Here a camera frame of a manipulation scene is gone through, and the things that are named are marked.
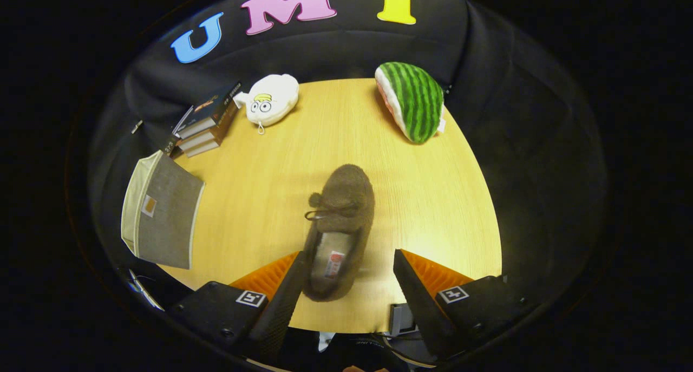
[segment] pink letter m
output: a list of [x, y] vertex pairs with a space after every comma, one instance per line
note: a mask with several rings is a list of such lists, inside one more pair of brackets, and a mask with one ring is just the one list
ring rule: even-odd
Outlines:
[[287, 24], [299, 5], [301, 12], [296, 19], [301, 21], [327, 19], [337, 14], [330, 8], [329, 0], [248, 0], [240, 6], [248, 8], [250, 14], [250, 28], [245, 33], [254, 35], [272, 28], [274, 23], [267, 21], [265, 14]]

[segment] white plush toy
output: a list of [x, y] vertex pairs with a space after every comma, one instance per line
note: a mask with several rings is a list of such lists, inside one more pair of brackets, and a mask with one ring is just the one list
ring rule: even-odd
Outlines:
[[258, 125], [260, 135], [265, 133], [265, 126], [282, 120], [298, 100], [299, 83], [289, 74], [270, 74], [255, 82], [249, 93], [238, 93], [233, 98], [238, 108], [245, 105], [245, 115]]

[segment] slipper pom-pom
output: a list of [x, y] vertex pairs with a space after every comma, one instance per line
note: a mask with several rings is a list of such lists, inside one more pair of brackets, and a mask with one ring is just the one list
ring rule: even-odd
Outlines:
[[319, 193], [313, 192], [312, 195], [310, 195], [308, 199], [308, 204], [309, 206], [313, 208], [318, 208], [320, 207], [320, 202], [322, 201], [322, 196], [320, 196]]

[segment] letter u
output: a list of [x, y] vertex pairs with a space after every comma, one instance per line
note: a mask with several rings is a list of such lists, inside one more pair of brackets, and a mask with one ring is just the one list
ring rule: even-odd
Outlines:
[[200, 23], [200, 28], [205, 29], [207, 34], [207, 41], [202, 46], [193, 49], [192, 44], [190, 44], [190, 35], [193, 31], [190, 30], [185, 34], [181, 35], [173, 43], [171, 43], [171, 48], [175, 51], [175, 56], [178, 58], [180, 63], [190, 63], [195, 62], [201, 57], [212, 51], [219, 41], [221, 40], [221, 27], [219, 26], [219, 17], [223, 15], [223, 12], [219, 12], [213, 15], [209, 19]]

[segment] fuzzy slipper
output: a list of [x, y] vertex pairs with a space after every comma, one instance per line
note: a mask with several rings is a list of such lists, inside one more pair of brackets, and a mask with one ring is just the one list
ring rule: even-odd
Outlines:
[[361, 266], [373, 224], [373, 187], [361, 168], [342, 165], [309, 204], [316, 210], [305, 214], [313, 223], [304, 246], [310, 270], [303, 292], [314, 301], [333, 301], [351, 290]]

